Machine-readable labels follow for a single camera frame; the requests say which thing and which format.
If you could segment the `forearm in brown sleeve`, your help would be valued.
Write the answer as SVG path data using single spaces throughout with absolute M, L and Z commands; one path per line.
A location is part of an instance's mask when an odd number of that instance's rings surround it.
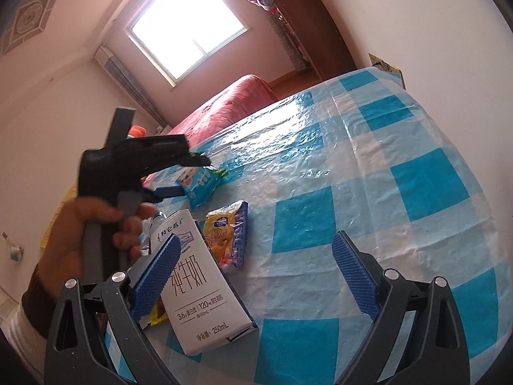
M 36 266 L 21 303 L 1 327 L 1 384 L 43 384 L 44 360 L 56 299 Z

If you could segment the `person's left hand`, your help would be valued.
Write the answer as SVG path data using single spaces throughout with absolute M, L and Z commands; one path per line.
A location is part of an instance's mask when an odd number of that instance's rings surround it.
M 38 262 L 38 277 L 44 289 L 57 299 L 66 281 L 80 279 L 83 273 L 83 231 L 87 223 L 116 223 L 112 241 L 135 262 L 140 252 L 139 236 L 143 221 L 156 214 L 156 207 L 143 202 L 132 217 L 97 197 L 77 197 L 65 202 L 55 223 L 43 256 Z

